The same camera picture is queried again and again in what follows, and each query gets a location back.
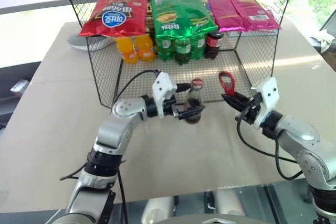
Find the green soda bottle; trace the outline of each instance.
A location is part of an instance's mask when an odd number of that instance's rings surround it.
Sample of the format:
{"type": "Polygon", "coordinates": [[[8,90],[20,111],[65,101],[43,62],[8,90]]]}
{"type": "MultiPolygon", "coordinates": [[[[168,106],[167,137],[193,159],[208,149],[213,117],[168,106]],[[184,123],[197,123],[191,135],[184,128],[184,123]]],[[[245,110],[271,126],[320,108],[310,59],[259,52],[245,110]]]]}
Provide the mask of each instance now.
{"type": "Polygon", "coordinates": [[[156,39],[157,55],[164,61],[173,59],[174,48],[170,39],[156,39]]]}
{"type": "Polygon", "coordinates": [[[192,59],[201,59],[204,56],[205,34],[193,35],[191,37],[191,55],[192,59]]]}
{"type": "Polygon", "coordinates": [[[177,39],[175,41],[175,60],[177,61],[178,64],[186,64],[189,62],[190,59],[190,49],[191,49],[191,44],[190,44],[190,39],[177,39]]]}

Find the table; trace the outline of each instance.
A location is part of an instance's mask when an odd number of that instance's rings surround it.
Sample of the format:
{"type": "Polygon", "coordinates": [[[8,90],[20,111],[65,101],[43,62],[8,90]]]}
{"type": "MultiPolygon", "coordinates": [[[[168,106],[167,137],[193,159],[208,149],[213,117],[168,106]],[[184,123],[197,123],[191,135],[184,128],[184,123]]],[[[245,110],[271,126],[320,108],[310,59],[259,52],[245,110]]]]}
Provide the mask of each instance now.
{"type": "MultiPolygon", "coordinates": [[[[336,141],[336,74],[291,22],[284,19],[282,27],[274,70],[277,109],[336,141]]],[[[76,29],[61,29],[1,138],[0,212],[64,208],[76,182],[58,179],[84,163],[109,114],[99,104],[87,53],[66,42],[76,29]]],[[[135,129],[121,165],[127,201],[281,180],[272,158],[240,142],[234,109],[225,102],[206,106],[197,127],[166,117],[135,129]]],[[[274,142],[245,123],[242,134],[274,152],[274,142]]],[[[295,164],[281,167],[286,174],[298,171],[295,164]]],[[[119,189],[113,189],[119,202],[119,189]]]]}

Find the wire mesh basket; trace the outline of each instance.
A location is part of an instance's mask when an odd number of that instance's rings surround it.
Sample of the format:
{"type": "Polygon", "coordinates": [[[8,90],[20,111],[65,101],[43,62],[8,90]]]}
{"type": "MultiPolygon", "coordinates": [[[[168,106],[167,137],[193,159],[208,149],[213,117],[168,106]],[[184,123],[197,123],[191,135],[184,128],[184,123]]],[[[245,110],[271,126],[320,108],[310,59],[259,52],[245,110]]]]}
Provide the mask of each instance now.
{"type": "MultiPolygon", "coordinates": [[[[90,17],[97,0],[70,0],[82,26],[90,17]]],[[[281,24],[289,0],[257,0],[263,8],[269,10],[281,24]]],[[[147,28],[153,27],[149,6],[146,20],[147,28]]],[[[87,38],[89,58],[98,91],[100,103],[111,107],[113,98],[124,84],[136,73],[144,69],[160,69],[173,76],[176,82],[190,82],[201,77],[204,81],[205,102],[220,101],[223,89],[218,82],[218,73],[231,72],[237,83],[236,90],[251,95],[250,87],[260,80],[272,76],[279,30],[225,33],[224,42],[215,60],[190,60],[186,65],[174,61],[155,59],[153,62],[139,62],[136,65],[123,64],[115,44],[103,47],[101,37],[87,38]]],[[[151,94],[153,76],[135,80],[122,97],[138,97],[151,94]]]]}

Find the gray floor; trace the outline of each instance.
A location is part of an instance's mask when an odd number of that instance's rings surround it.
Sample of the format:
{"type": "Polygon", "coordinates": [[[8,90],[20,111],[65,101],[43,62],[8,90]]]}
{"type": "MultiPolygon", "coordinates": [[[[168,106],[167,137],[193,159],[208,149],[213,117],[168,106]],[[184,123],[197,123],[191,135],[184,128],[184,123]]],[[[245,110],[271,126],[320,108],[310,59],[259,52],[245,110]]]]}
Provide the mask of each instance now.
{"type": "MultiPolygon", "coordinates": [[[[279,213],[280,224],[310,224],[313,223],[315,212],[312,204],[305,203],[302,198],[307,193],[307,183],[304,179],[294,182],[280,182],[271,188],[271,200],[275,203],[277,213],[279,213]]],[[[252,218],[263,220],[269,223],[276,223],[274,213],[263,186],[249,186],[235,189],[240,201],[243,203],[246,214],[252,218]]],[[[190,215],[204,213],[204,193],[180,195],[180,202],[176,208],[176,215],[190,215]]],[[[129,224],[139,224],[146,200],[128,203],[129,224]]],[[[64,210],[57,213],[50,222],[48,220],[57,212],[37,211],[19,212],[11,214],[0,214],[1,224],[45,224],[52,223],[55,218],[64,214],[64,210]]],[[[109,224],[120,224],[121,206],[115,205],[113,208],[113,218],[109,224]]]]}

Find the green tree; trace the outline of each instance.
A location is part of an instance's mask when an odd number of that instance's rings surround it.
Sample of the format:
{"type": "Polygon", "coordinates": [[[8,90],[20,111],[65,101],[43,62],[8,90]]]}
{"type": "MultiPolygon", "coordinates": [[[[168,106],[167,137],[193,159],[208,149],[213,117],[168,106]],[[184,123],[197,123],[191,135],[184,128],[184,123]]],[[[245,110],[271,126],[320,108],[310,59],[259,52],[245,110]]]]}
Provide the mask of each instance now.
{"type": "Polygon", "coordinates": [[[336,0],[308,0],[309,5],[316,13],[317,21],[323,25],[335,10],[336,0]]]}

